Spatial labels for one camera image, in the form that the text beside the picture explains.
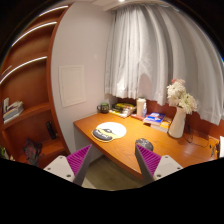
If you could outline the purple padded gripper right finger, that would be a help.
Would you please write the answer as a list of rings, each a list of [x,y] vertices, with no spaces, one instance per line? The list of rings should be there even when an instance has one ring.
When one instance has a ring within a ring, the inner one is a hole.
[[[135,147],[135,156],[146,184],[182,169],[182,166],[169,155],[160,156],[140,145]]]

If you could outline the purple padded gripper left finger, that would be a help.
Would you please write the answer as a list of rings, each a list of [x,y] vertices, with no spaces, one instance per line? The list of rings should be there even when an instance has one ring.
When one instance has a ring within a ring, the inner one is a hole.
[[[44,170],[81,186],[91,160],[91,145],[69,156],[58,156]]]

